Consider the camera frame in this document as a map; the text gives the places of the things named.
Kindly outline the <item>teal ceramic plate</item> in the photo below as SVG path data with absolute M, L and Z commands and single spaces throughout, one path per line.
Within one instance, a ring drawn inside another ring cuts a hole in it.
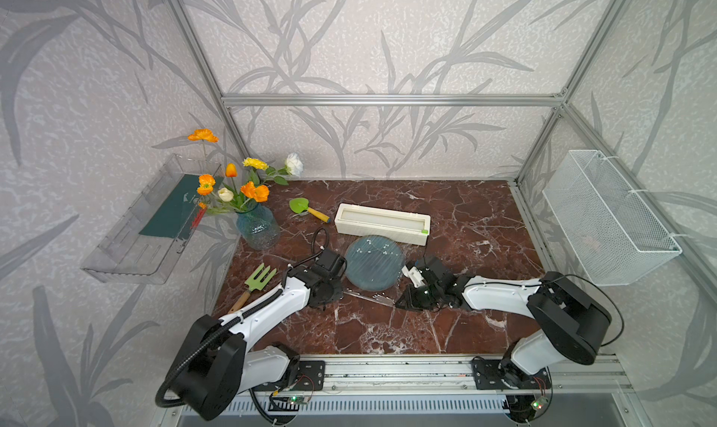
M 368 292 L 380 292 L 394 286 L 405 264 L 399 245 L 381 236 L 355 240 L 347 249 L 347 279 Z

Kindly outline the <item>clear plastic wrap sheet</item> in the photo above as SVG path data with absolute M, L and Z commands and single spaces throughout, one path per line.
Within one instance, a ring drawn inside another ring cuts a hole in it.
M 362 299 L 365 301 L 370 301 L 375 304 L 383 305 L 386 307 L 394 307 L 396 304 L 396 302 L 394 300 L 392 300 L 391 298 L 389 298 L 387 296 L 382 296 L 382 294 L 374 294 L 373 296 L 364 296 L 364 294 L 361 294 L 361 293 L 351 290 L 351 289 L 345 290 L 344 294 L 346 294 L 347 296 L 353 296 L 355 298 Z

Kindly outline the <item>white plastic wrap dispenser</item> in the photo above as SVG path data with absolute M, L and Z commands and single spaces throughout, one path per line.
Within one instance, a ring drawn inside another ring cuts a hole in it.
M 382 236 L 395 242 L 425 246 L 431 229 L 427 214 L 399 212 L 342 203 L 334 218 L 340 234 Z

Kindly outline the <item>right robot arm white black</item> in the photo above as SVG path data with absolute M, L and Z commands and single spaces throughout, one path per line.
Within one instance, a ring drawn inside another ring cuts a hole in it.
M 577 275 L 549 271 L 523 281 L 457 276 L 433 256 L 407 263 L 401 273 L 411 284 L 396 301 L 398 309 L 502 311 L 537 322 L 538 331 L 509 347 L 496 365 L 504 380 L 527 380 L 564 360 L 592 365 L 612 343 L 606 339 L 610 311 L 575 283 Z

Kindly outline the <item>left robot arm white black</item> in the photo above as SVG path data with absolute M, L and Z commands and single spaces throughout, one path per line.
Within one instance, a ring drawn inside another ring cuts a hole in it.
M 278 425 L 257 399 L 257 389 L 287 390 L 302 380 L 298 352 L 280 343 L 255 345 L 278 324 L 306 307 L 322 309 L 343 296 L 345 257 L 330 249 L 330 234 L 319 227 L 322 245 L 313 243 L 305 259 L 289 265 L 278 286 L 220 318 L 204 315 L 190 327 L 154 397 L 159 408 L 189 406 L 212 421 L 249 393 L 269 423 Z

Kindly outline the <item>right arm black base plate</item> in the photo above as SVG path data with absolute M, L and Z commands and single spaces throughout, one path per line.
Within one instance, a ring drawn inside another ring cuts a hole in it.
M 537 374 L 529 375 L 515 365 L 498 359 L 472 358 L 472 377 L 477 390 L 536 390 L 552 389 L 552 379 L 548 369 L 543 368 Z

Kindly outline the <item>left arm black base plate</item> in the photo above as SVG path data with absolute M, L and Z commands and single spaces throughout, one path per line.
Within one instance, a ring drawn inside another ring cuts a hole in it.
M 326 362 L 322 360 L 294 361 L 280 380 L 267 382 L 254 388 L 255 391 L 303 391 L 314 392 L 323 389 L 326 376 Z

